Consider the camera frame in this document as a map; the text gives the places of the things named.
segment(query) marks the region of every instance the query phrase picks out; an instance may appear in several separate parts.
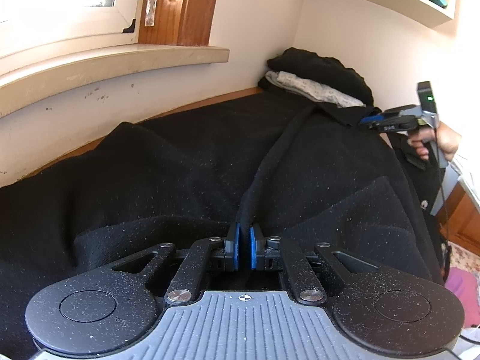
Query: pink cushion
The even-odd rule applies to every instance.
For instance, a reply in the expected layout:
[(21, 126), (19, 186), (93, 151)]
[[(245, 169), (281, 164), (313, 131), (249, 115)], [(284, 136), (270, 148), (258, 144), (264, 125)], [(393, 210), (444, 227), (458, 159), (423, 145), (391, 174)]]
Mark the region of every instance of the pink cushion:
[(477, 280), (470, 272), (459, 268), (450, 268), (445, 287), (452, 291), (465, 310), (464, 327), (480, 324), (480, 310), (477, 299)]

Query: wall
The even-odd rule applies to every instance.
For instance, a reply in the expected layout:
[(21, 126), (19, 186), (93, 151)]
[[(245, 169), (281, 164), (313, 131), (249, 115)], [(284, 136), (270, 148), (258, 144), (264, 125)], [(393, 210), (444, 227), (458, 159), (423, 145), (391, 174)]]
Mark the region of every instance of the wall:
[[(106, 135), (124, 120), (137, 122), (188, 103), (255, 86), (265, 61), (292, 45), (302, 2), (217, 0), (210, 45), (229, 48), (228, 63), (109, 79), (0, 118), (0, 186)], [(96, 96), (88, 96), (96, 87), (100, 87)]]
[[(479, 19), (480, 0), (457, 0), (455, 19), (434, 30), (364, 0), (304, 0), (294, 46), (354, 68), (382, 109), (417, 103), (417, 83), (430, 80), (441, 119), (474, 135), (480, 112)], [(455, 180), (449, 170), (447, 195)]]

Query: white window frame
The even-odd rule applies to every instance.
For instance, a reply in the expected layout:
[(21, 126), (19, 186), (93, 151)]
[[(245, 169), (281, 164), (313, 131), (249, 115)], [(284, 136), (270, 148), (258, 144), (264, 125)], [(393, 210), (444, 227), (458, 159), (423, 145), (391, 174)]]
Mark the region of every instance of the white window frame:
[[(42, 15), (32, 9), (26, 18), (0, 23), (0, 76), (53, 57), (138, 42), (142, 2), (114, 0), (112, 7), (57, 8)], [(123, 33), (137, 17), (134, 32)]]

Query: gray ribbed plate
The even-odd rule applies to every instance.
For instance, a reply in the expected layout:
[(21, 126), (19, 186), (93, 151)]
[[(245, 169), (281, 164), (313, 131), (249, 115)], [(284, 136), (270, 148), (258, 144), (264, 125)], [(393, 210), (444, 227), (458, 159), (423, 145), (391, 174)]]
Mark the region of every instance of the gray ribbed plate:
[[(319, 307), (287, 292), (207, 291), (197, 303), (168, 309), (155, 329), (105, 360), (387, 359), (341, 335)], [(62, 360), (40, 352), (35, 360)], [(431, 360), (452, 360), (443, 352)]]

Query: black blanket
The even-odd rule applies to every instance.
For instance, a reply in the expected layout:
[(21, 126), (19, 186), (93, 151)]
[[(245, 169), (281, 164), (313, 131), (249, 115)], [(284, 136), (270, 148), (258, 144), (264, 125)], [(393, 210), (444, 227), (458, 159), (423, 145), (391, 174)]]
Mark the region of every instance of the black blanket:
[(0, 188), (0, 353), (34, 352), (23, 314), (46, 285), (159, 242), (224, 236), (234, 221), (244, 255), (258, 222), (306, 250), (330, 242), (441, 283), (394, 152), (352, 126), (371, 107), (273, 92), (122, 123), (97, 149)]

